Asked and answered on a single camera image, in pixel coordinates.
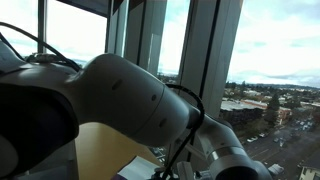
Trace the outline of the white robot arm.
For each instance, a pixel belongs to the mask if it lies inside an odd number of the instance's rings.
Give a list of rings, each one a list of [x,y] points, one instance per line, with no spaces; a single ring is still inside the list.
[[[200,139],[211,180],[272,180],[227,123],[120,56],[102,54],[75,71],[10,55],[1,60],[0,85],[2,177],[33,168],[75,139],[80,125],[98,122],[150,147],[189,131]]]

